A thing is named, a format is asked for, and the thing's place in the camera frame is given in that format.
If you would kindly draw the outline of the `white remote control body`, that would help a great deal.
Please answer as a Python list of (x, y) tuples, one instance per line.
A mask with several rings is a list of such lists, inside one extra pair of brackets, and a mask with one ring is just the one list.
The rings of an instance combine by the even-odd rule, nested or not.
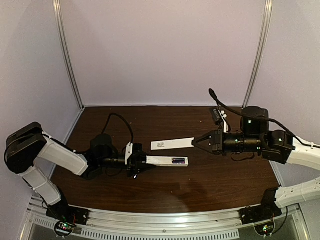
[[(172, 158), (185, 158), (186, 164), (172, 164)], [(188, 167), (188, 157), (172, 157), (172, 156), (147, 156), (146, 164), (154, 165), (157, 167)]]

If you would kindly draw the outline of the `white remote back cover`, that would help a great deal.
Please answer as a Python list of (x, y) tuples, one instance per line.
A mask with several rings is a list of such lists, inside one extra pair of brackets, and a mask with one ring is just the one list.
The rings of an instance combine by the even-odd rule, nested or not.
[(160, 150), (193, 148), (194, 139), (195, 139), (194, 137), (189, 137), (189, 138), (152, 141), (150, 144), (150, 150), (160, 151)]

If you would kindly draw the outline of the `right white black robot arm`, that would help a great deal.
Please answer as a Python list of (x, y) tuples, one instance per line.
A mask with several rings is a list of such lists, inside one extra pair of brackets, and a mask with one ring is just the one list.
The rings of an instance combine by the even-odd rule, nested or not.
[[(192, 145), (214, 155), (252, 153), (265, 160), (279, 164), (306, 166), (315, 170), (320, 168), (320, 147), (312, 142), (302, 140), (289, 130), (269, 130), (269, 112), (265, 108), (249, 106), (238, 115), (240, 132), (230, 133), (223, 113), (213, 108), (212, 118), (218, 129), (195, 138)], [(243, 208), (243, 218), (265, 215), (267, 218), (277, 216), (281, 209), (290, 205), (319, 199), (320, 179), (315, 178), (291, 187), (270, 188), (264, 192), (261, 203), (252, 208)]]

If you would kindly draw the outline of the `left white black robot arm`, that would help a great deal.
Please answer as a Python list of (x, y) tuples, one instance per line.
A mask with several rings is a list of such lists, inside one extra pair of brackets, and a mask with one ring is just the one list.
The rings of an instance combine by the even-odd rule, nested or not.
[(90, 141), (88, 150), (79, 152), (46, 134), (38, 122), (21, 128), (7, 138), (4, 162), (42, 197), (48, 213), (63, 222), (70, 221), (74, 213), (61, 189), (36, 166), (36, 159), (54, 163), (87, 180), (101, 175), (103, 169), (125, 169), (131, 177), (155, 168), (147, 163), (140, 143), (129, 143), (128, 152), (121, 154), (111, 136), (102, 133)]

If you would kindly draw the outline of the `purple battery right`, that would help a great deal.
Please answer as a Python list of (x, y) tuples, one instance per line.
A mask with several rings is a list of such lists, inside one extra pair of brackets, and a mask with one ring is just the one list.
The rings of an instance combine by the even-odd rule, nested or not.
[(177, 164), (177, 165), (185, 165), (186, 162), (184, 160), (173, 160), (172, 164)]

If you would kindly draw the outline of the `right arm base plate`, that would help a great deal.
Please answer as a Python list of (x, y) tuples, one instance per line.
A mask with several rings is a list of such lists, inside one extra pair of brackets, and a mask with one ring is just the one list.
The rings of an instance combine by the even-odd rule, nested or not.
[(282, 215), (282, 210), (276, 205), (248, 206), (238, 212), (243, 225), (271, 220)]

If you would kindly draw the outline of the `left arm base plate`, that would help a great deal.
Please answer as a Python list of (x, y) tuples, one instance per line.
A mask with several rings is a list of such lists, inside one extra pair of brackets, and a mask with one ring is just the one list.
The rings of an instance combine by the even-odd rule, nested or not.
[(49, 206), (46, 210), (46, 216), (54, 218), (64, 223), (73, 225), (86, 225), (90, 211), (85, 208), (69, 205)]

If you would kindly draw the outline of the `aluminium front rail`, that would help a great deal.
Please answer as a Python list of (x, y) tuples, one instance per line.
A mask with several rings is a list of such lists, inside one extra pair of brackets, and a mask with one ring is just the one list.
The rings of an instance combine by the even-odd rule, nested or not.
[[(258, 234), (262, 224), (274, 223), (275, 231), (270, 236)], [(190, 213), (128, 213), (89, 209), (86, 225), (76, 228), (94, 227), (112, 232), (127, 233), (161, 232), (168, 234), (209, 234), (238, 230), (239, 240), (309, 240), (310, 234), (299, 205), (292, 205), (282, 215), (263, 223), (242, 224), (239, 208), (219, 211)]]

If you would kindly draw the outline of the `right aluminium frame post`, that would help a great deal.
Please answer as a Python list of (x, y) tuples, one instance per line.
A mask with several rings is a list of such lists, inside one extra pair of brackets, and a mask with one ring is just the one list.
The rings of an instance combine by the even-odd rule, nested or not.
[(270, 25), (271, 25), (271, 20), (272, 20), (272, 14), (273, 14), (273, 1), (272, 0), (265, 0), (256, 55), (255, 55), (255, 59), (253, 62), (253, 67), (252, 67), (252, 71), (251, 71), (251, 75), (250, 75), (250, 79), (249, 79), (249, 84), (248, 84), (248, 87), (246, 90), (246, 94), (244, 97), (242, 108), (245, 108), (249, 105), (251, 96), (253, 94), (254, 86), (255, 86), (255, 83), (258, 78), (261, 63), (263, 61), (263, 54), (264, 54), (265, 46), (266, 46), (266, 43), (268, 40), (268, 35), (269, 35)]

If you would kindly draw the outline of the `aluminium frame post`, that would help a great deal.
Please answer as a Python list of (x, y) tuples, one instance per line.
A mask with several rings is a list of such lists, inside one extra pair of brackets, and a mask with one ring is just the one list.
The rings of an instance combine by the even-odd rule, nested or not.
[(251, 96), (253, 94), (254, 86), (255, 86), (255, 83), (258, 78), (261, 63), (263, 61), (263, 54), (264, 54), (265, 46), (266, 46), (266, 43), (268, 40), (268, 35), (269, 35), (270, 25), (271, 25), (271, 20), (272, 20), (272, 14), (273, 14), (273, 1), (272, 0), (265, 0), (256, 55), (255, 55), (255, 59), (253, 62), (253, 67), (252, 67), (252, 71), (251, 71), (251, 75), (250, 75), (250, 79), (249, 79), (249, 84), (248, 84), (248, 87), (246, 90), (246, 94), (244, 97), (242, 108), (245, 108), (249, 105)]
[(64, 28), (63, 14), (62, 14), (62, 9), (61, 9), (61, 1), (60, 0), (53, 0), (52, 3), (53, 3), (55, 20), (56, 20), (56, 24), (57, 24), (59, 41), (60, 41), (60, 45), (61, 45), (61, 51), (62, 51), (68, 79), (69, 79), (69, 82), (71, 85), (73, 95), (75, 97), (77, 107), (80, 110), (82, 110), (82, 109), (84, 109), (85, 106), (83, 104), (83, 101), (82, 101), (82, 98), (80, 95), (80, 91), (79, 91), (79, 88), (78, 88), (78, 85), (76, 82), (75, 73), (74, 73), (73, 66), (72, 66), (72, 61), (71, 61), (70, 52), (69, 52), (68, 43), (67, 43), (66, 32), (65, 32), (65, 28)]

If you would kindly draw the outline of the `left aluminium frame post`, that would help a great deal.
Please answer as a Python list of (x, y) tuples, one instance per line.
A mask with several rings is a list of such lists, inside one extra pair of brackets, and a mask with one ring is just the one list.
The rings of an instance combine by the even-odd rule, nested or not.
[(60, 0), (53, 0), (52, 3), (53, 3), (55, 20), (56, 20), (56, 24), (57, 24), (59, 41), (60, 41), (60, 45), (61, 45), (61, 51), (62, 51), (68, 79), (69, 79), (69, 82), (71, 85), (73, 95), (75, 97), (77, 107), (80, 110), (82, 110), (82, 109), (84, 109), (85, 106), (83, 104), (83, 101), (82, 101), (82, 98), (80, 95), (80, 91), (79, 91), (79, 88), (78, 88), (78, 85), (76, 82), (75, 73), (74, 73), (73, 66), (72, 66), (72, 61), (71, 61), (70, 52), (69, 52), (68, 43), (67, 43), (66, 32), (65, 32), (65, 28), (64, 28), (63, 14), (62, 14), (62, 9), (61, 9), (61, 1)]

